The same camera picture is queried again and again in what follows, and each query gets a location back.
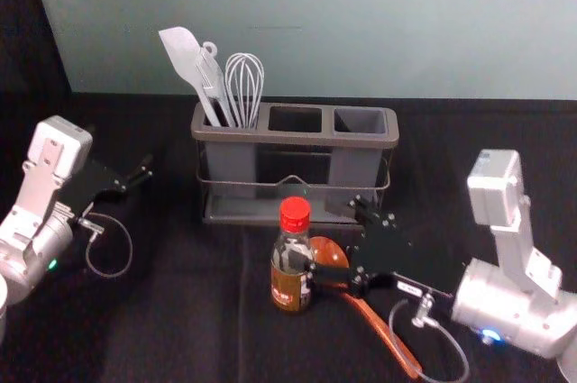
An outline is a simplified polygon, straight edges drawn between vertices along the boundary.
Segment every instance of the light blue wall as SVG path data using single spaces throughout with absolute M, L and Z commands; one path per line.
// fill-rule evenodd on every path
M 268 96 L 577 97 L 577 0 L 43 0 L 74 91 L 189 94 L 157 31 L 261 57 Z

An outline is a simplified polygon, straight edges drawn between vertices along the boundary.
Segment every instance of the blue light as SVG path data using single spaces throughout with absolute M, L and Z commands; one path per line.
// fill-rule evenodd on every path
M 483 334 L 483 336 L 488 336 L 495 341 L 501 341 L 501 337 L 499 336 L 499 334 L 496 333 L 495 331 L 492 331 L 491 329 L 483 329 L 481 333 Z

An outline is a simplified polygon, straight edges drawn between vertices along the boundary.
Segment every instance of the black table surface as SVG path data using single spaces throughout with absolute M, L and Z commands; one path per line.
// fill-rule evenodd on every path
M 396 214 L 412 242 L 452 243 L 496 263 L 489 231 L 472 219 L 466 177 L 481 149 L 516 149 L 532 199 L 536 247 L 563 270 L 563 288 L 577 291 L 573 104 L 369 103 L 398 113 L 400 142 L 384 208 Z M 92 156 L 123 174 L 151 152 L 155 176 L 124 203 L 98 208 L 131 231 L 130 273 L 104 280 L 64 260 L 25 302 L 8 309 L 0 380 L 411 381 L 338 296 L 317 296 L 297 316 L 274 307 L 269 258 L 275 228 L 200 222 L 189 130 L 193 107 L 191 97 L 77 95 L 56 107 L 3 108 L 2 214 L 16 198 L 34 126 L 51 114 L 93 124 Z M 317 233 L 358 239 L 352 232 Z M 386 318 L 399 296 L 374 291 L 367 300 Z M 501 343 L 487 347 L 469 329 L 444 324 L 467 353 L 470 381 L 563 381 L 554 360 Z M 408 313 L 399 316 L 398 331 L 428 374 L 460 374 L 450 345 L 431 331 L 413 329 Z

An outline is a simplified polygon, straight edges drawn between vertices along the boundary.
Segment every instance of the red bottle cap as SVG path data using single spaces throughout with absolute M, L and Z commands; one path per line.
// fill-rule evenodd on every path
M 310 204 L 301 196 L 290 196 L 280 203 L 280 228 L 289 233 L 302 233 L 310 225 Z

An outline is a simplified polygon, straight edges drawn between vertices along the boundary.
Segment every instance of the wire whisk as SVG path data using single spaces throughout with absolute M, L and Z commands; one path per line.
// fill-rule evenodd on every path
M 228 58 L 224 85 L 228 103 L 239 128 L 256 127 L 264 84 L 264 67 L 258 57 L 237 52 Z

